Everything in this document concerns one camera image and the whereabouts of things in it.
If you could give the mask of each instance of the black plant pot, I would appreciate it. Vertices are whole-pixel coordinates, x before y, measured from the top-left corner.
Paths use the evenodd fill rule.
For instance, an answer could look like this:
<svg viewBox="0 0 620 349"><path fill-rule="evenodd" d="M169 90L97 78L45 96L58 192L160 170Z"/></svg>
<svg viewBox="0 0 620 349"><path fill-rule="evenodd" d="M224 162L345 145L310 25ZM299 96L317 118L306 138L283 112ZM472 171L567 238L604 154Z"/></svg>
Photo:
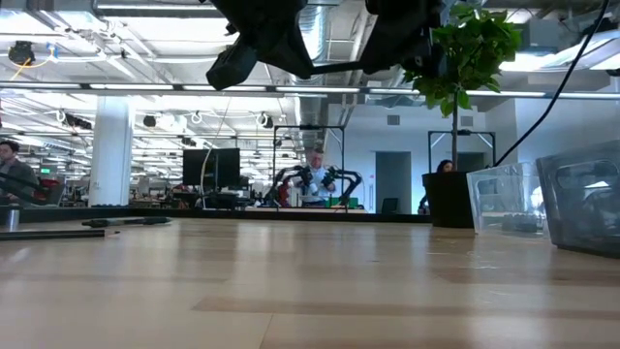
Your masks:
<svg viewBox="0 0 620 349"><path fill-rule="evenodd" d="M422 184L426 189L433 226L474 228L466 173L425 174Z"/></svg>

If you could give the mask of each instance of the green leaves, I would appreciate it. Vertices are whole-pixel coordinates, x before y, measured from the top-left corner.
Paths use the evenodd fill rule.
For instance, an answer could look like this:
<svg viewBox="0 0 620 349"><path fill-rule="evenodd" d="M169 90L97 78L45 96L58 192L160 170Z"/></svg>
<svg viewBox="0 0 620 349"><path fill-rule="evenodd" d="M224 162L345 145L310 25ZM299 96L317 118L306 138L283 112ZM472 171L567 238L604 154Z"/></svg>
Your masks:
<svg viewBox="0 0 620 349"><path fill-rule="evenodd" d="M499 93L500 84L493 77L501 75L500 64L514 60L521 45L521 33L507 22L507 12L457 4L450 14L451 24L433 29L433 44L446 53L448 72L435 77L424 70L406 71L403 79L414 83L430 109L440 106L443 117L453 113L454 104L472 108L467 90L486 87Z"/></svg>

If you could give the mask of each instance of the black monitor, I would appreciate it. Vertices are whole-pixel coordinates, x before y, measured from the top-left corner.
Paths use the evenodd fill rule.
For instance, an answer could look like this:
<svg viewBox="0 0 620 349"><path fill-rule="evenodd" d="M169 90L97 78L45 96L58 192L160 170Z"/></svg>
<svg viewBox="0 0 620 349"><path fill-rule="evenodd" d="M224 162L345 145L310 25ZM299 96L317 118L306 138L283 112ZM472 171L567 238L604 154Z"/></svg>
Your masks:
<svg viewBox="0 0 620 349"><path fill-rule="evenodd" d="M208 149L183 150L184 185L201 184L202 163L208 151ZM239 185L240 172L241 151L238 148L213 149L204 169L204 186L222 188Z"/></svg>

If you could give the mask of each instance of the white pillar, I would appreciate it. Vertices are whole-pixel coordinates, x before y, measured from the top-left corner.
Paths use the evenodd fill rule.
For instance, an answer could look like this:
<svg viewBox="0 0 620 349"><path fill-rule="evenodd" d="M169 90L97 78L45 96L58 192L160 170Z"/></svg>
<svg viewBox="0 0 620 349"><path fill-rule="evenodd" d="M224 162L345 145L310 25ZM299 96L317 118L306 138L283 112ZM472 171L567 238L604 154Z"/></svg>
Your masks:
<svg viewBox="0 0 620 349"><path fill-rule="evenodd" d="M88 204L129 203L135 110L130 97L99 97Z"/></svg>

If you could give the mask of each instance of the clear plastic bin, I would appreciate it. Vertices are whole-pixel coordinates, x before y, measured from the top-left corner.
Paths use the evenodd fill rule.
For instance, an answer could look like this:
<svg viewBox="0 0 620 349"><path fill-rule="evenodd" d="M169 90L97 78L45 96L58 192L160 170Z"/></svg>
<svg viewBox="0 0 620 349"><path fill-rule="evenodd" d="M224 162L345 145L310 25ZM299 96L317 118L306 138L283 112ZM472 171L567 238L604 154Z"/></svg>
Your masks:
<svg viewBox="0 0 620 349"><path fill-rule="evenodd" d="M620 257L620 141L539 159L551 242Z"/></svg>
<svg viewBox="0 0 620 349"><path fill-rule="evenodd" d="M477 234L547 237L543 192L534 164L470 173L467 184Z"/></svg>

